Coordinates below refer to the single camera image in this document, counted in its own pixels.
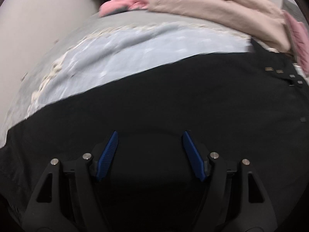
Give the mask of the large black coat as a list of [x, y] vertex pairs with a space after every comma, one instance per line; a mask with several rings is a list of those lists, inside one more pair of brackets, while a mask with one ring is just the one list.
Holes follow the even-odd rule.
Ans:
[[256, 41], [251, 52], [195, 55], [95, 87], [12, 127], [1, 148], [1, 231], [24, 231], [51, 159], [76, 160], [111, 131], [119, 142], [99, 181], [96, 231], [212, 231], [185, 131], [226, 160], [252, 163], [275, 231], [308, 231], [308, 83]]

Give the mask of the grey bed sheet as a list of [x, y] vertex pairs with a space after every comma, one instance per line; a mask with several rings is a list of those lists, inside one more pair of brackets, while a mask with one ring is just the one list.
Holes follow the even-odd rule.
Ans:
[[202, 19], [165, 13], [153, 13], [146, 10], [135, 10], [132, 12], [125, 12], [102, 18], [97, 15], [91, 16], [80, 28], [73, 31], [65, 39], [59, 41], [41, 59], [36, 67], [26, 75], [6, 114], [3, 127], [1, 128], [1, 144], [5, 144], [7, 132], [11, 127], [31, 116], [27, 115], [27, 110], [31, 102], [31, 96], [33, 92], [39, 88], [43, 78], [50, 72], [54, 61], [61, 57], [68, 49], [78, 44], [84, 37], [92, 34], [93, 32], [114, 29], [122, 26], [145, 26], [175, 22], [201, 24], [214, 28], [225, 27]]

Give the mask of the pink velvet pillow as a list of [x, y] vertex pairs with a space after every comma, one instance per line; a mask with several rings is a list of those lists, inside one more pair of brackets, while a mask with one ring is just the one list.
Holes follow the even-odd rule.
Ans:
[[286, 10], [283, 10], [283, 15], [289, 31], [295, 60], [308, 78], [308, 31], [302, 22], [297, 21]]

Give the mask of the beige duvet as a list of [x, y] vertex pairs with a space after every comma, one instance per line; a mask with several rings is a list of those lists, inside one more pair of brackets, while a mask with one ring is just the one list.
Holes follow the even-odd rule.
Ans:
[[279, 52], [291, 48], [283, 12], [268, 0], [149, 0], [148, 10], [212, 21], [254, 36]]

